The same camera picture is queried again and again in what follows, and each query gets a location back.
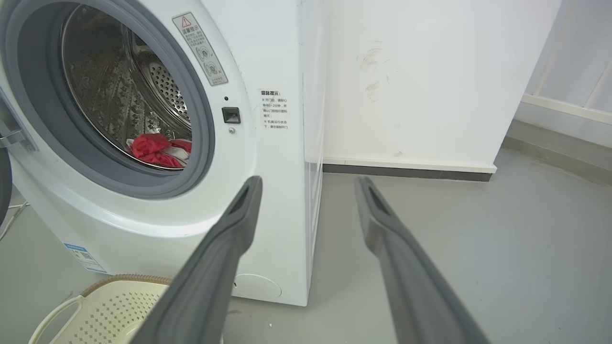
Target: red cloth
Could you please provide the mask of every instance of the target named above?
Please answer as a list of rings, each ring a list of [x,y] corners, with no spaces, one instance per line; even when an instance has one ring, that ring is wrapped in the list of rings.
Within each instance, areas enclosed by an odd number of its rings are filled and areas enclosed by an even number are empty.
[[[191,143],[188,144],[189,152],[191,152]],[[164,149],[170,146],[175,146],[175,144],[171,144],[163,134],[143,134],[134,140],[134,143],[132,144],[132,153],[140,161],[153,163],[155,165],[164,167],[183,167],[177,158],[162,153]]]

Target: gray floor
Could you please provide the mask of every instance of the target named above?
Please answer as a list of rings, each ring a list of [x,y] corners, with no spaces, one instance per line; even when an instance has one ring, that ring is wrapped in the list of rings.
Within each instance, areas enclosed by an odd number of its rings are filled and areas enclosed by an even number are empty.
[[[506,151],[496,164],[489,183],[372,179],[493,343],[611,342],[612,188]],[[324,176],[308,307],[233,299],[227,344],[395,343],[353,178]],[[100,277],[31,209],[0,242],[0,274],[1,343]]]

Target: blue label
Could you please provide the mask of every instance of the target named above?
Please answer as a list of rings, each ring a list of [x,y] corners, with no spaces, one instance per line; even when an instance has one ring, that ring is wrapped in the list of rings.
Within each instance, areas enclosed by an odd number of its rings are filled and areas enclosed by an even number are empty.
[[[72,255],[85,267],[87,270],[103,272],[107,274],[106,270],[101,267],[100,263],[98,263],[94,257],[84,248],[77,245],[71,245],[64,243],[68,251],[72,253]]]

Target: front-loading washing machine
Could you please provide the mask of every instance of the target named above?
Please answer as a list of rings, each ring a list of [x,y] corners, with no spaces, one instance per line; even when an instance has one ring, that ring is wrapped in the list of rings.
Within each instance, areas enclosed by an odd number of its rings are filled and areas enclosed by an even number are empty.
[[[258,175],[233,294],[306,305],[325,0],[1,0],[0,32],[13,183],[86,269],[174,276]]]

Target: laundry basket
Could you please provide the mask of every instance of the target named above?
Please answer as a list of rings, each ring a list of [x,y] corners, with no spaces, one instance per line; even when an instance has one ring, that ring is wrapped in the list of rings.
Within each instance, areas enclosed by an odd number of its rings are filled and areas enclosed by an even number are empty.
[[[102,280],[57,306],[38,325],[30,344],[37,343],[53,319],[74,304],[78,304],[76,312],[51,344],[129,343],[170,281],[144,275],[115,275]]]

